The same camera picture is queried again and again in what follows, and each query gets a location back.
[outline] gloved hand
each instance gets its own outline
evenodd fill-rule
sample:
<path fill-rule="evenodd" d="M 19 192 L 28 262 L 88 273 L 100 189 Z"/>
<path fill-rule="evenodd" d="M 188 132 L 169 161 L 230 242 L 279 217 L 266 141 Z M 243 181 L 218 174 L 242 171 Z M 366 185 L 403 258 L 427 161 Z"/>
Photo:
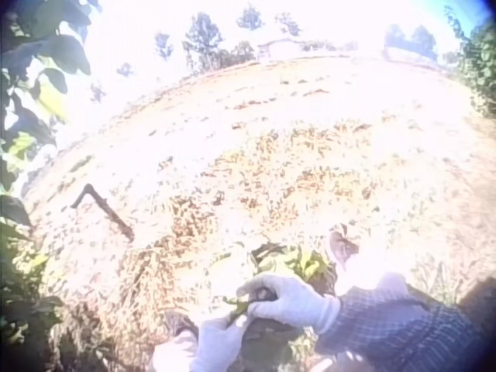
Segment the gloved hand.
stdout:
<path fill-rule="evenodd" d="M 277 300 L 250 304 L 248 315 L 294 327 L 311 326 L 319 335 L 330 328 L 341 307 L 337 298 L 322 297 L 296 275 L 259 274 L 238 289 L 237 295 L 252 294 L 261 288 L 274 292 Z"/>
<path fill-rule="evenodd" d="M 240 315 L 229 325 L 230 315 L 208 320 L 200 327 L 198 348 L 191 363 L 192 372 L 223 372 L 241 350 L 241 339 L 252 318 Z"/>

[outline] soil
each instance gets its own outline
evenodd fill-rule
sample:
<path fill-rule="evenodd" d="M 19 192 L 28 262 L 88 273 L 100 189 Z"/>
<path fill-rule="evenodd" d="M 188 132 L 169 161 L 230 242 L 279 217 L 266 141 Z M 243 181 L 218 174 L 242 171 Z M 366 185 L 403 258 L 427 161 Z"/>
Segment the soil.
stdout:
<path fill-rule="evenodd" d="M 339 222 L 370 265 L 385 257 L 459 303 L 496 277 L 493 128 L 463 85 L 384 60 L 249 64 L 186 81 L 64 152 L 28 192 L 50 256 L 44 291 L 67 305 L 55 343 L 69 332 L 100 360 L 90 366 L 144 368 L 166 308 L 199 319 L 249 275 L 249 250 L 323 251 Z M 86 184 L 133 241 L 91 197 L 70 207 Z"/>

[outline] stick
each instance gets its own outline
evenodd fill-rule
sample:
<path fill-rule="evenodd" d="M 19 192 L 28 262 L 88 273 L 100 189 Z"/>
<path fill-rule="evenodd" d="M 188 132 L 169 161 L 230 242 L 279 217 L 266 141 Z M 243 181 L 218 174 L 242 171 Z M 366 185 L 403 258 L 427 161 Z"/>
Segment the stick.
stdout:
<path fill-rule="evenodd" d="M 79 194 L 76 201 L 71 205 L 71 208 L 76 209 L 86 194 L 89 194 L 93 197 L 93 199 L 95 200 L 98 207 L 100 207 L 103 210 L 103 212 L 105 212 L 113 222 L 117 223 L 117 225 L 119 226 L 119 229 L 121 230 L 121 233 L 124 234 L 124 236 L 126 236 L 126 238 L 129 239 L 130 242 L 132 242 L 134 240 L 133 229 L 131 229 L 129 226 L 127 226 L 124 223 L 124 221 L 122 221 L 120 219 L 120 217 L 117 215 L 117 213 L 115 213 L 109 207 L 109 205 L 107 204 L 107 201 L 104 198 L 102 198 L 98 194 L 98 192 L 95 191 L 93 186 L 91 186 L 90 184 L 86 184 L 83 187 L 83 191 Z"/>

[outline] dry grass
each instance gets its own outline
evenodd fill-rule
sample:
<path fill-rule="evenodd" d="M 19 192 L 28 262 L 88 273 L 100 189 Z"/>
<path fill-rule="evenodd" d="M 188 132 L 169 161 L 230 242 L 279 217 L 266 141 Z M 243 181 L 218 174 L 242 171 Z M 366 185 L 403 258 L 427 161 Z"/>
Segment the dry grass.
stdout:
<path fill-rule="evenodd" d="M 146 365 L 166 308 L 200 319 L 220 306 L 250 275 L 248 250 L 270 240 L 322 252 L 337 222 L 371 265 L 385 257 L 457 301 L 496 276 L 496 143 L 473 115 L 463 87 L 404 64 L 320 58 L 188 82 L 64 155 L 28 195 L 52 256 L 46 291 L 69 310 L 86 303 L 116 370 Z M 133 243 L 91 201 L 64 208 L 87 182 Z"/>

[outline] dry field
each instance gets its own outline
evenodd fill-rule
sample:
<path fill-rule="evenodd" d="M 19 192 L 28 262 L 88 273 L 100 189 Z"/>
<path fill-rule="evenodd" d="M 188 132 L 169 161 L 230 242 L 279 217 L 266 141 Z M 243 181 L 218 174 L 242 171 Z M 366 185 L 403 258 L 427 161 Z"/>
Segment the dry field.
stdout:
<path fill-rule="evenodd" d="M 164 341 L 164 309 L 201 318 L 247 276 L 248 250 L 322 250 L 337 222 L 370 265 L 384 258 L 413 286 L 460 301 L 496 277 L 492 128 L 440 73 L 359 58 L 238 67 L 136 107 L 26 196 L 50 255 L 44 290 L 67 304 L 53 332 L 61 363 L 145 366 Z M 132 242 L 89 196 L 70 208 L 87 183 Z"/>

